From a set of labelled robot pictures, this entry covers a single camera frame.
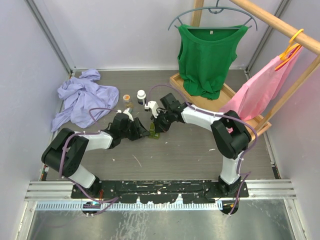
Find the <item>crumpled purple cloth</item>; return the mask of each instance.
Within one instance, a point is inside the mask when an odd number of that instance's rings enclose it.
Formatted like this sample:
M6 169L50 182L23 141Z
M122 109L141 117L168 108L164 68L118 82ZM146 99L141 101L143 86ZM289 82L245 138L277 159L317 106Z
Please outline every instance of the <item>crumpled purple cloth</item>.
M96 69L83 71L79 78L71 77L58 88L59 98L64 100L64 110L55 115L52 120L52 129L58 130L62 124L71 121L80 128L91 126L94 121L89 115L89 109L113 109L119 100L119 91L114 86L102 86L94 81L100 79ZM96 120L102 118L109 110L93 110Z

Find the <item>green shirt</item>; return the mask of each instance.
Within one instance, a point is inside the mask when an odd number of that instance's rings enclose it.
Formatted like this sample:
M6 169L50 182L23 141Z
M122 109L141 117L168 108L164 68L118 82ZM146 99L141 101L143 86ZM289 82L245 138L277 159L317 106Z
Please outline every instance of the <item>green shirt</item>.
M178 56L183 87L192 96L218 99L231 63L237 58L236 48L248 30L188 29L179 26L181 47Z

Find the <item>wooden base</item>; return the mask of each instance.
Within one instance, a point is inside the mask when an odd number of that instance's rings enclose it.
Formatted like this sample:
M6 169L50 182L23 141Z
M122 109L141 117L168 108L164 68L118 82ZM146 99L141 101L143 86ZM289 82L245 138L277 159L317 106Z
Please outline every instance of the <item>wooden base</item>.
M224 84L222 90L220 91L220 97L217 100L209 100L202 96L191 96L184 89L184 80L180 77L179 73L170 77L170 84L176 89L180 90L189 102L195 104L199 108L213 112L218 112L219 109L236 94L228 85ZM259 115L246 122L252 127L256 128L263 118L264 117L262 115ZM258 136L263 134L270 127L271 123L267 121L265 125L257 132ZM251 134L252 140L255 139L255 135L252 133L252 131L250 129L248 129L248 131Z

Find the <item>pink shirt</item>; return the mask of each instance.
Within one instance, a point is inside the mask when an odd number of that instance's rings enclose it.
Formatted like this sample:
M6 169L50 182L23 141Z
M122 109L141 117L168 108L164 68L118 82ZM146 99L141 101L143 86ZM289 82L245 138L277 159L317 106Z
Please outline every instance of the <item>pink shirt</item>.
M263 69L243 84L240 90L219 112L233 110L244 121L260 115L266 109L270 100L277 96L302 49L303 47L277 71L275 71L275 68L283 61L279 56L272 59Z

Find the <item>small jar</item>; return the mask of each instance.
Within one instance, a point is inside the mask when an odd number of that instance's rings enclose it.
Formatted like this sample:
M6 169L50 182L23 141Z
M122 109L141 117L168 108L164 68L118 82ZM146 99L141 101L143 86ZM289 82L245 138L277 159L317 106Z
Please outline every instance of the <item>small jar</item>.
M141 105L146 104L147 95L145 91L139 90L136 97L138 98L138 104L141 104Z
M129 94L124 95L122 99L123 99L123 103L124 103L124 106L126 109L128 109L128 108L133 109L134 108L134 104L133 104L132 99Z

